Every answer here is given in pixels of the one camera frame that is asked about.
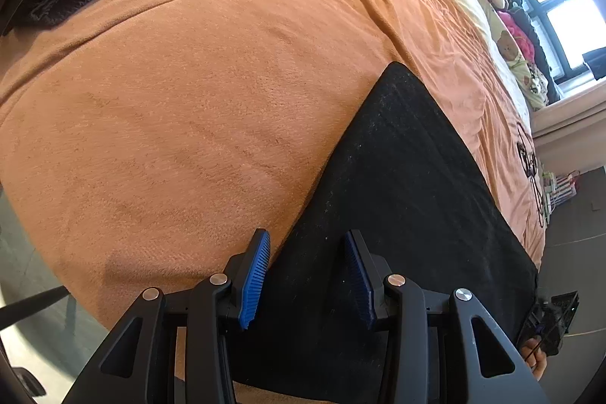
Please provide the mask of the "person's right hand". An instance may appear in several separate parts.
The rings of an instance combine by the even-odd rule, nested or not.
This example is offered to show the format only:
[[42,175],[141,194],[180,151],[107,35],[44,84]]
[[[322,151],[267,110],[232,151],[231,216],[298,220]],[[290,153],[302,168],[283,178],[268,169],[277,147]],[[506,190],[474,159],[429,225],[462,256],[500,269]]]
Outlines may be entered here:
[[539,336],[531,337],[519,347],[522,358],[537,381],[540,381],[547,370],[547,354],[544,353],[541,342]]

